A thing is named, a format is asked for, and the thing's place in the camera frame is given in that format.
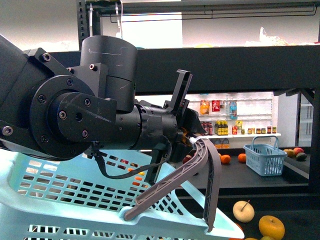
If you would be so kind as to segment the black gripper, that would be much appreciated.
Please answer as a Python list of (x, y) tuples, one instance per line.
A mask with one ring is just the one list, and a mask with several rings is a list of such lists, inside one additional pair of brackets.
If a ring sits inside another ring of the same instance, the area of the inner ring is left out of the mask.
[(192, 147), (187, 143), (187, 136), (205, 133), (198, 112), (188, 108), (190, 101), (186, 99), (193, 75), (189, 71), (181, 69), (177, 72), (178, 79), (171, 100), (166, 100), (161, 108), (162, 111), (166, 110), (174, 117), (177, 133), (173, 140), (163, 140), (151, 150), (151, 164), (154, 166), (148, 169), (145, 178), (150, 185), (156, 183), (163, 163), (181, 162), (191, 151)]

